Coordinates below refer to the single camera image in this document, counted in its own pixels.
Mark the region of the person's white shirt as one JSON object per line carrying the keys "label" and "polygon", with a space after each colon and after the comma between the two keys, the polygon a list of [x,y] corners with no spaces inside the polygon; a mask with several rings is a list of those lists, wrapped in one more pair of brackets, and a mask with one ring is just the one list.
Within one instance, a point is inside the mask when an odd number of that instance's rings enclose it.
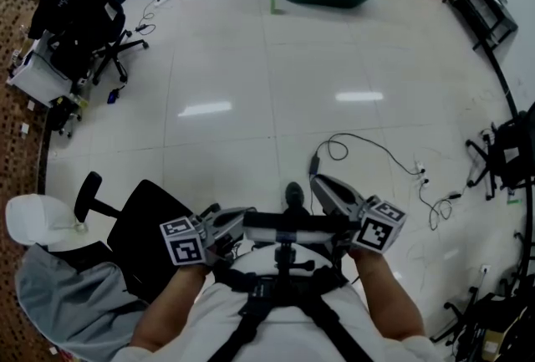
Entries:
{"label": "person's white shirt", "polygon": [[[351,285],[327,293],[323,300],[373,362],[443,362],[426,334],[403,341],[383,337],[369,315],[364,292],[358,294]],[[154,353],[129,344],[111,362],[208,362],[237,328],[238,312],[246,301],[246,294],[222,283],[203,285],[178,337]],[[271,311],[255,339],[232,362],[345,360],[310,317],[299,308],[286,307]]]}

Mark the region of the brown cardboard box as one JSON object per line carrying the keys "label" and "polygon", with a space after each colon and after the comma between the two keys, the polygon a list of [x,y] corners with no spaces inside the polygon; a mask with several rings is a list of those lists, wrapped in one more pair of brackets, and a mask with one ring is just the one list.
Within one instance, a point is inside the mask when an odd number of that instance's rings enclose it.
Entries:
{"label": "brown cardboard box", "polygon": [[494,362],[500,355],[500,349],[505,339],[506,332],[487,329],[481,347],[481,359],[486,362]]}

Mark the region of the person's left forearm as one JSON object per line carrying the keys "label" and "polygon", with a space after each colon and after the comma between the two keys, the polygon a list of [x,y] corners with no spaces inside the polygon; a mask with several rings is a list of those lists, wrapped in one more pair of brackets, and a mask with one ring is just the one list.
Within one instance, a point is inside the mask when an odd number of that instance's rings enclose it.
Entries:
{"label": "person's left forearm", "polygon": [[211,269],[203,264],[179,268],[136,325],[130,347],[152,353],[179,336]]}

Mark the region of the person's right black shoe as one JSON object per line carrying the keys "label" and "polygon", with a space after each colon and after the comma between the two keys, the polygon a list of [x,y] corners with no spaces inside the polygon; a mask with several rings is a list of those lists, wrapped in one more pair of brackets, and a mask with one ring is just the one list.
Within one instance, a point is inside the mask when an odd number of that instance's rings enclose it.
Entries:
{"label": "person's right black shoe", "polygon": [[304,203],[302,187],[295,181],[288,183],[285,189],[285,202],[288,209],[301,209]]}

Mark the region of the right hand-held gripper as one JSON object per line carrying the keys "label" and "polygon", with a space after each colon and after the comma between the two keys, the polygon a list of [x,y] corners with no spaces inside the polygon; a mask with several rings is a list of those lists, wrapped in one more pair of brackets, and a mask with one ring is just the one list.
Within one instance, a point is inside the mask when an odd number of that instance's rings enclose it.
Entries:
{"label": "right hand-held gripper", "polygon": [[[355,218],[364,198],[352,186],[327,175],[316,175],[312,192],[327,216]],[[388,201],[372,196],[359,214],[360,228],[353,236],[351,247],[384,254],[400,235],[406,212]]]}

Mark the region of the grey jacket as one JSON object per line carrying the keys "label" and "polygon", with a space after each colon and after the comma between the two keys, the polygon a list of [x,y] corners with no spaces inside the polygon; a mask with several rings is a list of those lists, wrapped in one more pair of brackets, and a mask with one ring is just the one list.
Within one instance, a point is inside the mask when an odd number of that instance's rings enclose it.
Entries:
{"label": "grey jacket", "polygon": [[129,291],[102,242],[64,252],[31,246],[15,274],[15,288],[37,330],[86,362],[111,362],[148,306]]}

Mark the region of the white desk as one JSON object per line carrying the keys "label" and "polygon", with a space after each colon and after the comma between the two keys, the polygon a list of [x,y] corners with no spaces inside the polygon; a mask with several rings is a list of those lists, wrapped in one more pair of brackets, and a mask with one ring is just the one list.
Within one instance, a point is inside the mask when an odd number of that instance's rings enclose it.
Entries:
{"label": "white desk", "polygon": [[33,43],[23,64],[9,71],[6,82],[7,85],[22,90],[30,98],[48,108],[55,99],[62,96],[69,98],[70,94],[76,94],[74,92],[76,85],[50,62],[52,55],[48,47],[50,36],[50,33],[44,32],[41,39]]}

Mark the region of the person's right forearm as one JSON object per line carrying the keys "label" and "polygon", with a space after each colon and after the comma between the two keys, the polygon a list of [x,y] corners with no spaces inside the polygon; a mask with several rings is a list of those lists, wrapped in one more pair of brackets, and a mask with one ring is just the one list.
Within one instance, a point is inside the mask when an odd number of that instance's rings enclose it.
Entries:
{"label": "person's right forearm", "polygon": [[369,315],[381,335],[403,341],[425,336],[423,318],[384,256],[366,249],[349,252],[363,285]]}

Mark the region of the black round wheeled device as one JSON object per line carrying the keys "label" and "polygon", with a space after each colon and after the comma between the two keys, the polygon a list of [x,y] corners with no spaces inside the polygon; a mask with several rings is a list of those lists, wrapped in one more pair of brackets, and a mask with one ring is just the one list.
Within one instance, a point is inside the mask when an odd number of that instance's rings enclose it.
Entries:
{"label": "black round wheeled device", "polygon": [[74,122],[82,120],[81,107],[67,97],[59,97],[48,111],[46,127],[51,132],[72,138]]}

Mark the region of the black chest harness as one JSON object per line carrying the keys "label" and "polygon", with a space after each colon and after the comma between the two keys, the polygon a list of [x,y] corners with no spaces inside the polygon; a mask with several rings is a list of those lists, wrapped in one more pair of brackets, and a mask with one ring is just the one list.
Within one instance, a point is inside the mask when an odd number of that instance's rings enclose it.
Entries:
{"label": "black chest harness", "polygon": [[296,307],[323,330],[345,362],[357,357],[360,362],[373,362],[340,323],[339,316],[322,299],[326,293],[348,283],[335,268],[321,267],[313,275],[280,276],[241,273],[234,269],[217,274],[217,281],[233,292],[245,293],[247,301],[239,310],[241,320],[230,338],[208,362],[232,362],[241,348],[251,343],[259,325],[275,308]]}

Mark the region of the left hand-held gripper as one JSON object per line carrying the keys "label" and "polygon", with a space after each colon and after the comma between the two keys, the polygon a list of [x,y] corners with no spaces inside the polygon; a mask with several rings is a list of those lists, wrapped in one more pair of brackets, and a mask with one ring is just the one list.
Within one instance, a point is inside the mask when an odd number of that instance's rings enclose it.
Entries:
{"label": "left hand-held gripper", "polygon": [[172,263],[177,267],[213,266],[228,258],[232,251],[232,237],[243,234],[243,214],[250,210],[250,207],[222,210],[218,204],[213,204],[201,215],[191,214],[160,224]]}

